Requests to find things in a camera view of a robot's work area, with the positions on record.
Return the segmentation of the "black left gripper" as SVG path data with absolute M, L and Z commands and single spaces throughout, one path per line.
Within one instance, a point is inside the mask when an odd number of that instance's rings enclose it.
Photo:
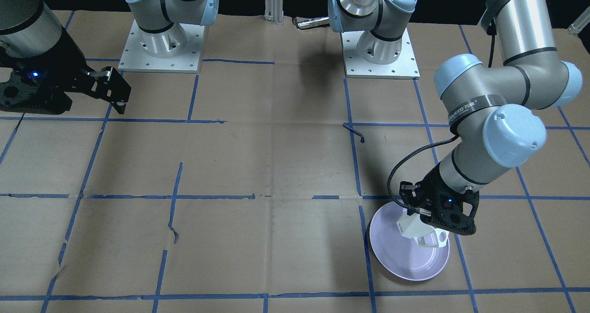
M 462 236 L 476 233 L 474 218 L 480 193 L 472 190 L 457 193 L 451 189 L 443 181 L 439 165 L 430 170 L 417 185 L 400 182 L 400 196 L 407 216 L 421 214 L 423 223 Z

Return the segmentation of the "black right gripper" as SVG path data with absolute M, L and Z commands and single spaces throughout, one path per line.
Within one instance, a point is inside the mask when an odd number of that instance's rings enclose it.
M 1 67 L 12 69 L 0 87 L 4 112 L 61 115 L 71 109 L 67 93 L 73 92 L 107 101 L 123 115 L 131 93 L 118 70 L 91 69 L 64 28 L 57 44 L 41 55 L 17 59 L 2 47 Z

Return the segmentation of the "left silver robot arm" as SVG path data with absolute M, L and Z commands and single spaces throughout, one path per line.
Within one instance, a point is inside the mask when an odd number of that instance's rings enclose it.
M 412 238 L 442 229 L 473 235 L 479 191 L 525 163 L 546 141 L 533 109 L 558 107 L 581 92 L 580 70 L 558 58 L 545 0 L 486 0 L 479 22 L 500 39 L 503 66 L 472 54 L 445 61 L 434 82 L 461 142 L 424 179 L 400 183 L 397 226 Z

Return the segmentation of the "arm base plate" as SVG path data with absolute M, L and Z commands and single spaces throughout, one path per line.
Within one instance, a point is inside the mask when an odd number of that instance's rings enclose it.
M 194 73 L 200 71 L 206 27 L 175 24 L 150 34 L 133 21 L 118 69 L 125 72 Z
M 421 76 L 407 30 L 396 41 L 375 38 L 370 31 L 341 33 L 345 76 L 413 79 Z

